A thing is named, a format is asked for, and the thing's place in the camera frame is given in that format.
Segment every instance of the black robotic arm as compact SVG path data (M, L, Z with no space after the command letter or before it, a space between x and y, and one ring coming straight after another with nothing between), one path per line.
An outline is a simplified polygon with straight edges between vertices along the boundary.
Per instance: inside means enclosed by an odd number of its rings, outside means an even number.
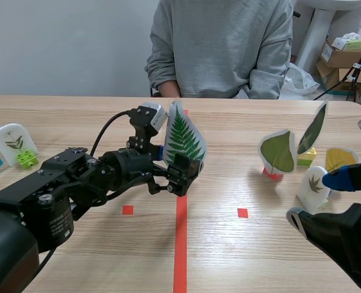
M162 147L150 140L164 124L166 112L159 105L144 104L123 115L130 116L136 132L127 148L93 157L113 118L98 136L92 155L86 148L69 148L0 191L0 293L22 292L42 268L38 254L52 253L67 241L73 222L90 208L141 184L147 184L151 194L168 190L186 195L203 163L181 154L175 155L168 168L154 163L160 160ZM156 184L155 176L165 177L168 185Z

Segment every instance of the white card holder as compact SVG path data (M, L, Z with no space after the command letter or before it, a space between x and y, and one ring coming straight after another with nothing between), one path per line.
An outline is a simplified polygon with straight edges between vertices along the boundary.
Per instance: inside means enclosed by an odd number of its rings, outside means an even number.
M322 182L326 174L328 172L322 167L310 167L302 179L297 197L310 214L314 214L328 199L331 190Z
M20 124L12 123L0 127L0 152L10 166L18 164L16 156L24 151L38 154L29 132Z

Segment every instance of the yellow lego brick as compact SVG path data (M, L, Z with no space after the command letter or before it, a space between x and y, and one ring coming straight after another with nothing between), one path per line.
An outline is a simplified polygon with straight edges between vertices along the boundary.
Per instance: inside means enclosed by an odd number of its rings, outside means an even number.
M298 156L299 160L305 160L305 161L313 161L316 158L316 150L315 148L312 148L308 153L302 154Z

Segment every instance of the leaf picture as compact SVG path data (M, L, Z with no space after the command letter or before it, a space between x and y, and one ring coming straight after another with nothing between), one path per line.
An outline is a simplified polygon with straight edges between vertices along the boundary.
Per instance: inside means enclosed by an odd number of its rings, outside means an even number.
M304 136L301 138L300 143L298 145L298 150L297 150L297 153L299 155L307 153L316 144L316 140L319 137L319 135L321 133L321 129L324 125L324 121L327 116L327 111L328 111L328 103L326 101L317 110L316 116L313 119L313 122L308 127Z
M183 154L190 159L204 160L206 142L196 126L191 122L180 102L171 105L168 119L163 159L167 165L174 162L175 154Z
M22 151L22 147L23 147L23 139L22 136L19 136L16 140L14 140L13 142L5 142L5 144L14 149L14 150L19 150Z
M270 174L293 172L297 164L294 133L286 129L265 137L259 145L259 154Z
M343 166L359 163L358 155L355 151L344 148L330 148L326 155L326 170L328 173L338 170Z
M316 192L318 194L319 191L323 189L322 187L318 187L320 178L315 180L314 174L312 175L312 180L311 179L308 179L308 180L309 180L309 187L313 192Z

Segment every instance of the red lego brick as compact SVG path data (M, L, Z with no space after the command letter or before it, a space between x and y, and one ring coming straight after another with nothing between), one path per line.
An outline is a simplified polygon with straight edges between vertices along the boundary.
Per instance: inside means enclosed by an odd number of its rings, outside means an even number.
M266 168L263 169L263 173L269 176L272 180L281 180L284 177L283 174L270 174L267 172Z

